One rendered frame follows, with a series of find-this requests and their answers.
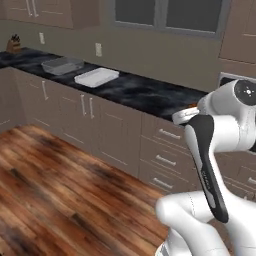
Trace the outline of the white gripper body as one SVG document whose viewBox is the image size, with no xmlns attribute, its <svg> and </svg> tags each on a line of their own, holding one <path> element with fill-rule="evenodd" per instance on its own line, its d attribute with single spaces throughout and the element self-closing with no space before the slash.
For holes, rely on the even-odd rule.
<svg viewBox="0 0 256 256">
<path fill-rule="evenodd" d="M 175 125 L 187 123 L 192 117 L 197 115 L 199 110 L 197 107 L 180 110 L 172 115 L 172 120 Z"/>
</svg>

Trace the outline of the white tupperware container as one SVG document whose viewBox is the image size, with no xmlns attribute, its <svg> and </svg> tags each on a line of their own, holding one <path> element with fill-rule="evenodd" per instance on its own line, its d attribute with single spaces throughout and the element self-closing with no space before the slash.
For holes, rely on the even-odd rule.
<svg viewBox="0 0 256 256">
<path fill-rule="evenodd" d="M 119 77 L 119 72 L 107 68 L 97 68 L 92 71 L 75 76 L 77 84 L 96 88 Z"/>
</svg>

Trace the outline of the beige drawer front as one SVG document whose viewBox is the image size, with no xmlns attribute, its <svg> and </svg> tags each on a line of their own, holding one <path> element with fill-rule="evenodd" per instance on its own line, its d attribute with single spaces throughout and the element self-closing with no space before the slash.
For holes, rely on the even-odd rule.
<svg viewBox="0 0 256 256">
<path fill-rule="evenodd" d="M 159 129 L 164 129 L 170 133 L 180 135 L 181 139 L 174 139 L 159 133 Z M 142 135 L 153 140 L 162 141 L 163 143 L 174 144 L 183 148 L 186 147 L 184 129 L 182 127 L 174 125 L 171 121 L 167 121 L 146 113 L 144 113 L 142 116 Z"/>
<path fill-rule="evenodd" d="M 168 163 L 157 160 L 155 158 L 156 155 L 160 155 L 161 157 L 176 162 L 177 164 L 176 166 L 172 166 Z M 179 174 L 185 174 L 194 167 L 194 162 L 189 155 L 144 137 L 141 138 L 140 158 Z"/>
<path fill-rule="evenodd" d="M 162 169 L 152 164 L 149 164 L 143 160 L 140 161 L 138 177 L 142 182 L 160 189 L 165 194 L 175 194 L 198 190 L 197 186 L 194 185 L 192 182 L 189 182 L 188 180 L 183 179 L 176 174 L 166 173 Z M 153 178 L 155 177 L 169 185 L 172 185 L 173 189 L 169 190 L 168 188 L 165 188 L 162 185 L 157 184 L 156 182 L 153 181 Z"/>
<path fill-rule="evenodd" d="M 235 195 L 256 202 L 256 185 L 248 178 L 256 180 L 256 155 L 243 152 L 216 153 L 216 161 L 225 185 Z"/>
</svg>

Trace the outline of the white framed appliance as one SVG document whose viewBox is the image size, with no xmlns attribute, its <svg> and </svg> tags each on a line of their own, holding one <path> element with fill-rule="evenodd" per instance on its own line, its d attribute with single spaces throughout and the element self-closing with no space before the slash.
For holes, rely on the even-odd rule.
<svg viewBox="0 0 256 256">
<path fill-rule="evenodd" d="M 256 78 L 254 78 L 254 77 L 248 77 L 248 76 L 243 76 L 243 75 L 221 72 L 219 74 L 218 86 L 221 87 L 221 86 L 225 85 L 226 83 L 229 83 L 234 80 L 248 80 L 248 81 L 256 84 Z"/>
</svg>

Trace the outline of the beige cupboard door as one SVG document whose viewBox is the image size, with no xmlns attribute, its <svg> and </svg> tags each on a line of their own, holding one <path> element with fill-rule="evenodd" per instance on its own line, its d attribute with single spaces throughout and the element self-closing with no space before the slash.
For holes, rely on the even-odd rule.
<svg viewBox="0 0 256 256">
<path fill-rule="evenodd" d="M 142 113 L 112 101 L 93 98 L 93 154 L 138 177 Z"/>
<path fill-rule="evenodd" d="M 91 152 L 91 122 L 88 94 L 72 87 L 54 84 L 58 97 L 61 136 L 67 142 Z M 83 116 L 80 95 L 84 95 L 86 115 Z"/>
<path fill-rule="evenodd" d="M 232 0 L 220 57 L 256 64 L 256 0 Z"/>
<path fill-rule="evenodd" d="M 38 76 L 14 70 L 18 90 L 26 114 L 27 121 L 50 132 L 54 131 L 56 103 L 54 91 L 49 82 Z M 48 100 L 45 100 L 42 90 L 42 80 L 45 81 Z"/>
</svg>

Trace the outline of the grey framed window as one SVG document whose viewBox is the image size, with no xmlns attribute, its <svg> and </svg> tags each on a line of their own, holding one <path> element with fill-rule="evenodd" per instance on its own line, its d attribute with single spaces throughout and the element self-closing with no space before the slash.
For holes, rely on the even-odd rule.
<svg viewBox="0 0 256 256">
<path fill-rule="evenodd" d="M 220 38 L 231 0 L 108 0 L 118 26 Z"/>
</svg>

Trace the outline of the beige upper cupboard door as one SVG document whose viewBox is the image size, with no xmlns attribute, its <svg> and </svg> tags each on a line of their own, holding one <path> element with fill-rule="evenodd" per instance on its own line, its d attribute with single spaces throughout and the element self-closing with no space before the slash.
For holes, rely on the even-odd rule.
<svg viewBox="0 0 256 256">
<path fill-rule="evenodd" d="M 220 57 L 256 64 L 256 0 L 232 0 Z"/>
</svg>

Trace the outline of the beige upper cupboard run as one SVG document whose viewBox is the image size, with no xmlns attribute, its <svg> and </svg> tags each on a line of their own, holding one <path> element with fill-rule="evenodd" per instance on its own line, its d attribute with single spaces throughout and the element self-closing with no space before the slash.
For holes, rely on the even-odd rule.
<svg viewBox="0 0 256 256">
<path fill-rule="evenodd" d="M 0 17 L 39 25 L 83 29 L 99 24 L 99 0 L 0 0 Z"/>
</svg>

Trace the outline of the beige corner cupboard run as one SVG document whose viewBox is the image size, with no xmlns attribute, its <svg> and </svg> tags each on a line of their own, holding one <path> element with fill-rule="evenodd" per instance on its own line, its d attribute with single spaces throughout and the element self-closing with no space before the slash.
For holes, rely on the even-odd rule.
<svg viewBox="0 0 256 256">
<path fill-rule="evenodd" d="M 10 68 L 0 69 L 0 133 L 15 125 L 16 85 Z"/>
</svg>

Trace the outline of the wooden knife block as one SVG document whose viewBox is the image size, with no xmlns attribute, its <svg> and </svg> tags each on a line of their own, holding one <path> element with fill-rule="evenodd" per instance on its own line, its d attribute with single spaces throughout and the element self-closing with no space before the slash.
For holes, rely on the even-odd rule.
<svg viewBox="0 0 256 256">
<path fill-rule="evenodd" d="M 20 37 L 17 34 L 14 34 L 8 40 L 6 51 L 12 54 L 15 54 L 21 51 Z"/>
</svg>

